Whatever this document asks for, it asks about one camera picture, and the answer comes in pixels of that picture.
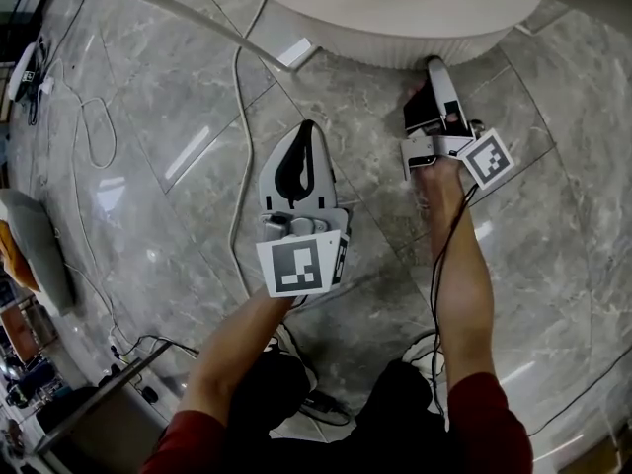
person's right arm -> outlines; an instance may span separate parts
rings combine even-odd
[[[430,207],[434,260],[463,202],[458,169],[459,162],[441,159],[418,172]],[[510,411],[494,371],[494,294],[468,208],[448,244],[436,308],[459,472],[531,473],[526,430]]]

white chair leg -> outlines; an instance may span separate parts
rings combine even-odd
[[[249,40],[244,39],[239,34],[220,25],[216,21],[211,20],[204,14],[192,9],[191,7],[181,4],[180,2],[176,0],[142,0],[142,1],[148,4],[155,5],[156,7],[160,7],[161,9],[167,12],[170,12],[172,14],[175,14],[176,16],[179,16],[180,18],[188,19],[190,21],[193,21],[197,25],[200,25],[202,27],[213,30],[214,32],[218,32],[219,34],[222,34],[227,39],[231,39],[233,42],[236,42],[237,44],[241,45],[244,49],[248,49],[249,51],[254,52],[260,58],[272,64],[277,69],[282,70],[283,72],[293,72],[295,70],[295,67],[291,68],[281,63],[280,61],[278,61],[278,59],[273,57],[271,54],[264,51],[257,45],[254,45]]]

red sleeve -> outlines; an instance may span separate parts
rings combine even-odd
[[[177,413],[140,474],[209,474],[219,470],[225,429],[199,411]]]
[[[496,376],[480,373],[460,381],[449,392],[447,409],[462,472],[531,474],[531,443]]]

white table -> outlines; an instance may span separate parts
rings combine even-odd
[[[540,0],[276,0],[312,43],[348,58],[393,68],[448,64],[493,47]]]

gray tile floor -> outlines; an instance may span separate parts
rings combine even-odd
[[[260,0],[181,0],[244,31]],[[80,0],[54,0],[44,30],[59,40]],[[632,342],[632,43],[556,2],[484,56],[452,69],[471,118],[494,126],[516,168],[472,213],[496,295],[494,356],[510,403],[535,431]],[[253,38],[273,52],[295,36],[270,3]],[[88,159],[85,128],[70,159],[76,107],[57,86],[37,128],[15,108],[10,173],[46,206],[66,260],[99,283],[127,336],[161,333],[199,344],[243,300],[226,234],[246,159],[233,93],[234,46],[132,0],[86,0],[59,57],[84,100],[108,102],[118,136],[106,170]],[[55,77],[60,71],[55,67]],[[254,242],[257,171],[304,118],[325,129],[340,203],[353,212],[343,288],[296,311],[287,325],[313,360],[324,391],[357,411],[388,360],[432,324],[431,262],[422,200],[404,182],[402,105],[421,74],[368,67],[321,51],[300,73],[239,64],[256,148],[255,176],[237,238],[251,287],[261,283]],[[97,161],[111,152],[96,107],[86,110]],[[89,377],[111,363],[108,310],[78,276],[76,312],[57,320]],[[629,415],[625,358],[533,439],[536,463],[554,472]],[[164,401],[175,403],[191,360],[156,363]],[[173,411],[173,405],[167,406]],[[346,433],[325,427],[333,439]],[[301,417],[282,435],[318,438]]]

